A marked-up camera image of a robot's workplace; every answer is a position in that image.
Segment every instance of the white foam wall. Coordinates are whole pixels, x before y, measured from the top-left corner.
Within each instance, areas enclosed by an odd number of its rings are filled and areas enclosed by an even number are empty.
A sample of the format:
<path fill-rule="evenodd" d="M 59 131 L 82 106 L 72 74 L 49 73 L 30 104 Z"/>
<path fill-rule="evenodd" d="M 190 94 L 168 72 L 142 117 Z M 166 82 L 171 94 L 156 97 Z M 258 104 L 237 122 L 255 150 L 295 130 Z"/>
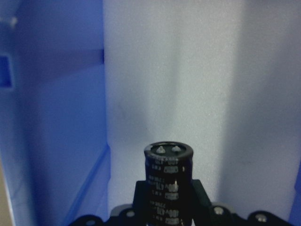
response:
<path fill-rule="evenodd" d="M 193 177 L 246 217 L 288 219 L 301 158 L 301 2 L 105 0 L 109 209 L 143 149 L 194 149 Z"/>

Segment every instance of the black capacitor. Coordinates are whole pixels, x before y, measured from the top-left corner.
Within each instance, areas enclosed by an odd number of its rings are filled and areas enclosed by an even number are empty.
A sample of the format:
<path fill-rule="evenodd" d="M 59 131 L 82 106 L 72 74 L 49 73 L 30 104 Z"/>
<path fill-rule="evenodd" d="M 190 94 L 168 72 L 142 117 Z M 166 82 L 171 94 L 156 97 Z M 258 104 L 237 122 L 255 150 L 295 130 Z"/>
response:
<path fill-rule="evenodd" d="M 148 225 L 191 226 L 192 148 L 163 141 L 147 146 L 144 154 Z"/>

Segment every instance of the blue plastic container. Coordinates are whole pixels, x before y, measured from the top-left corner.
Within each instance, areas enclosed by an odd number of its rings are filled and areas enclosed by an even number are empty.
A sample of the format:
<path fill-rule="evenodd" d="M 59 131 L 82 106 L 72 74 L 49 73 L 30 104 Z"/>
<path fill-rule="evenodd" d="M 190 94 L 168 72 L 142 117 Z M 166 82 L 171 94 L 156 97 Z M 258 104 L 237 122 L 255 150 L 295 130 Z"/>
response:
<path fill-rule="evenodd" d="M 16 226 L 107 213 L 101 0 L 0 3 L 0 154 Z"/>
<path fill-rule="evenodd" d="M 289 222 L 295 226 L 301 225 L 301 164 L 295 184 L 296 194 Z"/>

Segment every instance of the screw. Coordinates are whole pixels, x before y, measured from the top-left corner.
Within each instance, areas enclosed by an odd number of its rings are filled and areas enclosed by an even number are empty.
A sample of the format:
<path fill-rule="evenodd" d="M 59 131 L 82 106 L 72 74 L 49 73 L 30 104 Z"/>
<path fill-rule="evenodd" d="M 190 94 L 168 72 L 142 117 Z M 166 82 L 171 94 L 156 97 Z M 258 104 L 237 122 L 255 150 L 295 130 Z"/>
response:
<path fill-rule="evenodd" d="M 257 214 L 255 216 L 255 218 L 258 222 L 267 222 L 268 221 L 268 218 L 265 215 L 261 214 L 261 213 Z"/>
<path fill-rule="evenodd" d="M 86 226 L 94 226 L 96 222 L 94 220 L 89 220 L 86 222 Z"/>
<path fill-rule="evenodd" d="M 135 212 L 134 211 L 130 210 L 130 211 L 127 212 L 127 217 L 128 218 L 132 218 L 133 216 L 135 216 Z"/>
<path fill-rule="evenodd" d="M 213 210 L 214 210 L 216 215 L 223 215 L 224 214 L 224 209 L 220 206 L 215 207 Z"/>

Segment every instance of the white surface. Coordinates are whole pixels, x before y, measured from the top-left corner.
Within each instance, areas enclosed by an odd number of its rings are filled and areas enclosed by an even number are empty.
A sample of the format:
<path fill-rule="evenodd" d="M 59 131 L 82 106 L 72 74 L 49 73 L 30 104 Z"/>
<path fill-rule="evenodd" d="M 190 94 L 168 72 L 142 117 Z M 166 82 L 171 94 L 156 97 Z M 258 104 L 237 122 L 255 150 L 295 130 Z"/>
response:
<path fill-rule="evenodd" d="M 246 217 L 288 219 L 301 158 L 301 2 L 105 0 L 109 209 L 146 145 L 194 149 L 193 177 Z"/>

